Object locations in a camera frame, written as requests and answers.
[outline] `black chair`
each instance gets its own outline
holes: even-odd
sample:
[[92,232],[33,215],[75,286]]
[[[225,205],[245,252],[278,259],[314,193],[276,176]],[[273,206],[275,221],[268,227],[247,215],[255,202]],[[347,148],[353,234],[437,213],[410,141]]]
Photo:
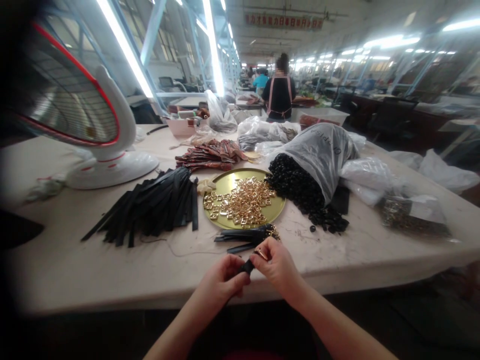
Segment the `black chair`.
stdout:
[[410,122],[409,115],[417,106],[418,101],[406,100],[398,97],[385,97],[368,122],[368,129],[376,132],[372,142],[377,141],[380,135],[395,138],[409,138],[411,134],[405,132]]

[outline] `ring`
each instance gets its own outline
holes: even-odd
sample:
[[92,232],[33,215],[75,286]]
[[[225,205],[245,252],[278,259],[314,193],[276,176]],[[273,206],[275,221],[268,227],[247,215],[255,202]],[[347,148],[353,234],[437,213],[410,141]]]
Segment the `ring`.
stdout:
[[260,255],[260,256],[263,258],[263,260],[265,260],[265,261],[268,261],[268,260],[269,260],[269,259],[263,254],[263,252],[262,252],[262,250],[260,250],[260,248],[255,249],[254,253],[257,254],[257,255]]

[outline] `person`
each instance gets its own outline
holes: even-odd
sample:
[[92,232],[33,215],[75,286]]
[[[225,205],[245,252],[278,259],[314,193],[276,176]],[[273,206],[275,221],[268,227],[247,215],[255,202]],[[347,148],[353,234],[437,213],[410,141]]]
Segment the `person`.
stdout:
[[257,70],[258,76],[253,81],[253,86],[256,88],[255,92],[258,95],[262,95],[262,93],[264,92],[265,85],[269,80],[268,76],[265,75],[266,71],[267,71],[266,69]]
[[[268,237],[257,249],[271,261],[257,254],[252,254],[250,261],[286,302],[306,318],[333,359],[396,359],[307,284],[281,242]],[[199,334],[231,297],[241,297],[243,288],[250,284],[250,276],[246,272],[238,273],[244,263],[240,257],[228,254],[214,264],[144,360],[186,359]]]
[[284,123],[292,117],[292,100],[297,93],[295,82],[288,76],[289,57],[282,53],[276,60],[275,75],[265,84],[261,98],[267,103],[269,122]]

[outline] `gold tray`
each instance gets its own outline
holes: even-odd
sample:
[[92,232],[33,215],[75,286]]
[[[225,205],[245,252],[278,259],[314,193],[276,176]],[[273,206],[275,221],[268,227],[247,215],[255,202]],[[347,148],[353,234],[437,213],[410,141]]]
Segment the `gold tray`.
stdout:
[[[259,181],[261,181],[265,179],[266,174],[267,174],[267,171],[256,169],[256,168],[244,167],[239,169],[233,169],[233,170],[224,172],[223,174],[213,179],[213,182],[216,184],[216,189],[213,191],[219,195],[228,194],[237,187],[237,182],[235,181],[236,179],[247,179],[247,178],[256,177]],[[284,209],[285,201],[286,201],[284,198],[281,198],[279,196],[271,197],[270,200],[271,200],[271,205],[265,206],[261,210],[263,215],[266,217],[265,224],[271,223],[280,215],[280,213]],[[214,201],[215,205],[220,205],[220,203],[221,201],[216,201],[216,200]],[[217,220],[212,220],[210,219],[210,210],[205,210],[205,214],[212,223],[214,223],[215,225],[223,229],[241,229],[242,228],[242,225],[240,224],[235,225],[233,220],[227,219],[226,216],[219,216]]]

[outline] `apron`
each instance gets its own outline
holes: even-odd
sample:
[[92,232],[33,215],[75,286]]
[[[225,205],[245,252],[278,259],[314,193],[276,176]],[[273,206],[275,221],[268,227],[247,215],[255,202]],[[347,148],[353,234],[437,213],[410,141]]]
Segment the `apron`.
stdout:
[[[279,111],[275,111],[275,110],[272,110],[270,108],[270,106],[272,106],[272,93],[274,92],[274,81],[275,79],[285,79],[286,78],[286,82],[288,84],[288,96],[290,96],[290,107],[285,110],[285,111],[282,111],[282,112],[279,112]],[[272,78],[271,78],[271,83],[270,83],[270,97],[268,99],[268,106],[266,108],[266,114],[267,115],[270,115],[271,112],[274,112],[274,113],[277,113],[277,114],[280,114],[282,118],[285,119],[285,113],[287,111],[289,111],[290,109],[292,109],[292,88],[290,87],[290,76],[285,76],[285,75],[274,75]]]

